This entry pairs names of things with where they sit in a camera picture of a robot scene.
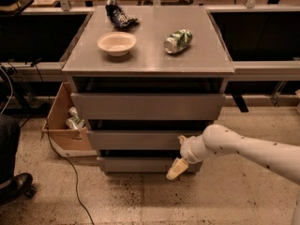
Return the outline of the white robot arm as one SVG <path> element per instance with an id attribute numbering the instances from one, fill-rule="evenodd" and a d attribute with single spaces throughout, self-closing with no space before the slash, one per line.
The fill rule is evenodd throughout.
<path id="1" fill-rule="evenodd" d="M 206 158 L 237 154 L 300 185 L 300 147 L 242 136 L 222 125 L 210 125 L 201 135 L 178 137 L 180 155 L 166 174 L 173 180 L 191 164 Z"/>

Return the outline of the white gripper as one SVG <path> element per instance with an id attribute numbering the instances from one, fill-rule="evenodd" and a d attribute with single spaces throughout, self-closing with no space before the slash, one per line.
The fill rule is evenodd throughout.
<path id="1" fill-rule="evenodd" d="M 176 158 L 166 174 L 168 180 L 174 180 L 188 169 L 188 164 L 196 164 L 205 159 L 206 147 L 203 136 L 179 137 L 181 158 Z"/>

